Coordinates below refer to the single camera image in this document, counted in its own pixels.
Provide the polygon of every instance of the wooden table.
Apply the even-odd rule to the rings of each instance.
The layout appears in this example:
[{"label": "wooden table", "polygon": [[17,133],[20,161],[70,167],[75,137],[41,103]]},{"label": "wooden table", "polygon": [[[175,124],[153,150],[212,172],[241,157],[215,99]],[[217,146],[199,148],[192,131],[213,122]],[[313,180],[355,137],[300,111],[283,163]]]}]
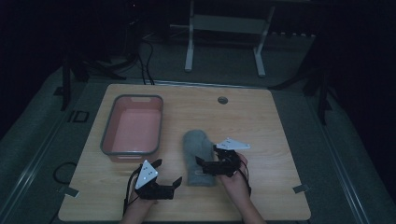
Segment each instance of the wooden table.
[{"label": "wooden table", "polygon": [[[107,88],[70,187],[77,198],[65,197],[61,220],[120,220],[128,178],[139,163],[115,163],[100,149],[114,99],[125,93],[158,94],[164,101],[163,127],[157,182],[171,185],[180,176],[182,185],[174,200],[152,207],[147,221],[233,221],[237,210],[217,181],[215,187],[188,187],[182,137],[193,129],[206,132],[213,143],[226,137],[249,143],[241,151],[248,159],[251,199],[267,220],[307,220],[310,210],[300,186],[288,141],[271,92],[267,90],[143,86],[113,84]],[[218,103],[225,96],[226,105]]]}]

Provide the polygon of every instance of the hand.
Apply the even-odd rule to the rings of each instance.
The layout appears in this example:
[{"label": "hand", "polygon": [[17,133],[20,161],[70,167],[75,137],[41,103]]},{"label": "hand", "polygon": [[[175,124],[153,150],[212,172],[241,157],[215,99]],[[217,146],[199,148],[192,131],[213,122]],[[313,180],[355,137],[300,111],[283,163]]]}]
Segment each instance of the hand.
[{"label": "hand", "polygon": [[139,198],[136,192],[133,190],[131,196],[129,197],[129,205],[125,211],[125,214],[120,224],[142,223],[146,215],[149,213],[149,209],[151,208],[151,206],[157,203],[158,203],[157,200],[146,200]]},{"label": "hand", "polygon": [[[240,170],[244,176],[247,176],[247,165],[248,160],[240,153],[236,153],[241,159]],[[233,176],[228,177],[227,175],[218,175],[219,180],[224,186],[227,194],[235,205],[246,204],[250,202],[250,196],[248,194],[248,186],[245,178],[242,174],[237,171]]]},{"label": "hand", "polygon": [[250,200],[248,185],[244,176],[247,176],[248,160],[240,153],[237,153],[241,159],[241,167],[233,176],[219,175],[218,178],[223,184],[228,196],[233,201],[233,204],[238,209],[239,213],[246,224],[264,224],[264,218],[256,209],[253,202]]}]

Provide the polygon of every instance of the black tape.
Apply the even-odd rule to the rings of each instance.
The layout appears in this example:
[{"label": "black tape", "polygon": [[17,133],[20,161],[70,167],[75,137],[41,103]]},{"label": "black tape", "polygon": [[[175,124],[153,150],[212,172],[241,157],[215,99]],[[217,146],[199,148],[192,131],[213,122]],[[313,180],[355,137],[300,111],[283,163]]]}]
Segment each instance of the black tape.
[{"label": "black tape", "polygon": [[300,186],[294,187],[293,190],[294,190],[294,193],[307,192],[307,191],[309,191],[309,187],[307,185],[300,185]]},{"label": "black tape", "polygon": [[69,188],[67,186],[62,186],[60,189],[58,189],[58,192],[63,193],[65,195],[69,195],[73,198],[77,198],[77,196],[79,194],[78,190]]}]

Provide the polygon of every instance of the white table frame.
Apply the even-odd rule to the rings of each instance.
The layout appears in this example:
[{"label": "white table frame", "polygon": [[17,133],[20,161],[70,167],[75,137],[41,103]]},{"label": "white table frame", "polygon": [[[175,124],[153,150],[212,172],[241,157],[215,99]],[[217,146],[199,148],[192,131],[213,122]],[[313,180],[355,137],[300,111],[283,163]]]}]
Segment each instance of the white table frame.
[{"label": "white table frame", "polygon": [[266,20],[233,18],[208,16],[194,13],[194,0],[190,1],[190,25],[189,25],[189,45],[187,47],[187,56],[185,71],[192,71],[192,61],[194,54],[194,30],[209,30],[221,32],[234,32],[242,34],[260,35],[259,44],[253,48],[254,58],[259,77],[265,77],[264,64],[262,62],[262,48],[264,46],[265,38],[268,35],[268,29],[271,24],[271,19],[274,16],[275,7],[271,7]]}]

